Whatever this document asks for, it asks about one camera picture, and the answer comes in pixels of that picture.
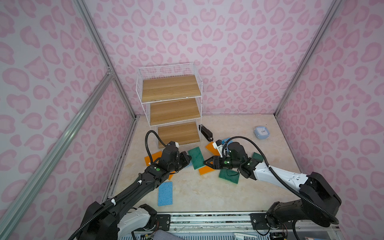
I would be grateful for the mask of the green sponge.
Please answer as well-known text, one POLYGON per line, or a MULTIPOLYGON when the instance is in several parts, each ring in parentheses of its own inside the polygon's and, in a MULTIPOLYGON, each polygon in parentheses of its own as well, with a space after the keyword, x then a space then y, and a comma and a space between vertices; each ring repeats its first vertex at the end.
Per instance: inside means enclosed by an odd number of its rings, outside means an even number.
POLYGON ((189 150, 188 154, 192 157, 191 162, 195 170, 198 170, 205 166, 204 157, 199 147, 189 150))
POLYGON ((259 162, 259 163, 262 163, 264 161, 263 156, 258 154, 258 153, 253 153, 252 159, 259 162))
POLYGON ((219 178, 237 185, 239 182, 240 173, 228 169, 220 170, 219 178))

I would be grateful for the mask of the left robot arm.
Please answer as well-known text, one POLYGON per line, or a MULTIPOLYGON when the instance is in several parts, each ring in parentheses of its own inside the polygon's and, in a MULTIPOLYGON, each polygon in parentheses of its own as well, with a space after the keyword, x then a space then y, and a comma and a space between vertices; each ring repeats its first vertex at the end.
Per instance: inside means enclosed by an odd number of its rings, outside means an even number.
POLYGON ((150 157, 150 165, 139 173, 133 184, 121 193, 102 204, 93 202, 86 210, 80 227, 69 237, 70 240, 117 240, 122 231, 118 224, 128 211, 145 195, 158 188, 170 175, 187 167, 192 157, 187 152, 180 152, 176 142, 161 144, 165 147, 161 157, 153 160, 148 146, 149 135, 153 133, 160 141, 159 135, 150 130, 145 136, 145 147, 150 157))

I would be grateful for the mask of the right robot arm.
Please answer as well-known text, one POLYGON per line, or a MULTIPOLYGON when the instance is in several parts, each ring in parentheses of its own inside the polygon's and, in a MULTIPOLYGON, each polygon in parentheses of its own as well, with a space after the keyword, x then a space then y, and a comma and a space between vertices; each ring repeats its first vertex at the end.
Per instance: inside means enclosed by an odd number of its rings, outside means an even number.
POLYGON ((276 229, 291 222, 312 221, 328 228, 340 223, 337 213, 342 200, 320 173, 294 173, 272 166, 261 148, 242 136, 214 142, 219 155, 204 160, 213 170, 236 170, 245 179, 265 182, 297 197, 290 202, 274 202, 264 216, 265 224, 276 229))

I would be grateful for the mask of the orange sponge centre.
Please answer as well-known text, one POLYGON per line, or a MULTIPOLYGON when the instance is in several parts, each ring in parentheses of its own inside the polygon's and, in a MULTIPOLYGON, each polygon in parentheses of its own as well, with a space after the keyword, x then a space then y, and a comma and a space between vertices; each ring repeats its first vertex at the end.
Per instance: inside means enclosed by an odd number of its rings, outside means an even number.
POLYGON ((208 167, 208 166, 205 166, 205 167, 202 167, 202 168, 198 169, 198 171, 199 171, 199 174, 202 176, 202 175, 211 173, 211 172, 213 172, 215 170, 210 168, 210 167, 208 167))

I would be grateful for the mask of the orange sponge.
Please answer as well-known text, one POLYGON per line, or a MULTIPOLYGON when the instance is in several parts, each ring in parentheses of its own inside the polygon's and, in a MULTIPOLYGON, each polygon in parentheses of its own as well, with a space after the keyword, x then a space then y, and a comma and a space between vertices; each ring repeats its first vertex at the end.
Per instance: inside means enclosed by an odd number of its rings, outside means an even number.
POLYGON ((214 156, 220 156, 220 153, 219 153, 219 151, 218 151, 217 149, 215 149, 214 144, 215 144, 215 142, 211 142, 211 143, 209 143, 208 145, 206 145, 205 148, 206 148, 210 153, 212 153, 214 156))
MULTIPOLYGON (((162 156, 162 151, 159 151, 159 152, 157 152, 157 153, 152 154, 153 163, 155 162, 155 160, 157 160, 157 159, 160 158, 161 156, 162 156)), ((146 166, 148 167, 148 166, 151 164, 150 157, 149 157, 149 156, 146 156, 146 157, 144 158, 144 160, 145 160, 146 166)))
POLYGON ((173 173, 170 173, 170 175, 169 175, 169 177, 168 177, 168 180, 169 180, 169 181, 172 179, 173 175, 174 175, 174 172, 173 172, 173 173))
POLYGON ((211 172, 213 172, 215 170, 210 168, 210 167, 208 167, 208 166, 205 166, 205 167, 202 167, 202 168, 198 169, 198 171, 199 171, 199 174, 202 176, 202 175, 211 173, 211 172))

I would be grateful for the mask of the orange sponge back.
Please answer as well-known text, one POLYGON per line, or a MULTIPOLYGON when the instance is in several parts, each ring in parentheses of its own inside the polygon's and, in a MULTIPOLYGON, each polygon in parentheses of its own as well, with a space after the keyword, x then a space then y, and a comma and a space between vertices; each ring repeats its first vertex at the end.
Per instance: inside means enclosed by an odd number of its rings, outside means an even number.
POLYGON ((220 153, 219 153, 219 151, 218 151, 217 149, 215 149, 214 144, 215 144, 215 142, 211 142, 211 143, 209 143, 208 145, 206 145, 205 148, 206 148, 210 153, 212 153, 214 156, 220 156, 220 153))

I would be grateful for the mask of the black stapler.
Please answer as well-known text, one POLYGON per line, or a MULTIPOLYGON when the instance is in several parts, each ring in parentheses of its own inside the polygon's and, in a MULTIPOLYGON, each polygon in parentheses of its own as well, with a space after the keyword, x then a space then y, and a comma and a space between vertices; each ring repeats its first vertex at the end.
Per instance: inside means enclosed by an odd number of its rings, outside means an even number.
POLYGON ((213 133, 208 130, 204 125, 199 125, 200 131, 208 142, 213 142, 213 133))

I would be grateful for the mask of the orange sponge far left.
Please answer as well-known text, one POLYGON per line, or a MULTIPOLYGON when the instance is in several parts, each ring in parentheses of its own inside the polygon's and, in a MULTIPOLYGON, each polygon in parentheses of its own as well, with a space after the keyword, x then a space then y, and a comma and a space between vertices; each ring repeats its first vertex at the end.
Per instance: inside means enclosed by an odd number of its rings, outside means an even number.
MULTIPOLYGON (((157 160, 157 159, 160 158, 161 156, 162 156, 162 151, 159 151, 159 152, 157 152, 157 153, 152 154, 153 163, 155 162, 155 160, 157 160)), ((144 158, 144 160, 145 160, 146 166, 148 167, 148 166, 151 164, 150 157, 149 157, 149 156, 146 156, 146 157, 144 158)))

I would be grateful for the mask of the blue sponge near front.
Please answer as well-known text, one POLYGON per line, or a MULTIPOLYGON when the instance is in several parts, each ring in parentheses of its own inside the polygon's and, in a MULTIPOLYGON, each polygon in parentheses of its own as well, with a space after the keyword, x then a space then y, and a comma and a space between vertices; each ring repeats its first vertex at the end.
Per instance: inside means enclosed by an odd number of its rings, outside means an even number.
POLYGON ((159 186, 158 206, 169 206, 173 204, 173 183, 165 182, 159 186))

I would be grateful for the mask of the light blue round container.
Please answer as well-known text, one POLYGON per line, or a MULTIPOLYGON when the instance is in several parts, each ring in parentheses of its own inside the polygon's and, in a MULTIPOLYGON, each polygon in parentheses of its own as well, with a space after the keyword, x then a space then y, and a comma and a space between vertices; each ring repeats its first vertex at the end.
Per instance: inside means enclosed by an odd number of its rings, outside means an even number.
POLYGON ((256 126, 254 129, 254 134, 259 140, 265 140, 269 138, 270 131, 265 126, 256 126))

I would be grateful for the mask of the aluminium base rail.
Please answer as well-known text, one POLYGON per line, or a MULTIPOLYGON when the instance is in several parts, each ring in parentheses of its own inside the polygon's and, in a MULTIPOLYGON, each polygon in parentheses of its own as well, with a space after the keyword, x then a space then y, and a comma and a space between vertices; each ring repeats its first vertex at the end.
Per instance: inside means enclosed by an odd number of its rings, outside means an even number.
POLYGON ((183 240, 342 240, 341 229, 323 228, 308 220, 288 221, 271 228, 264 212, 169 212, 158 213, 149 231, 139 229, 123 240, 152 240, 163 230, 183 240))

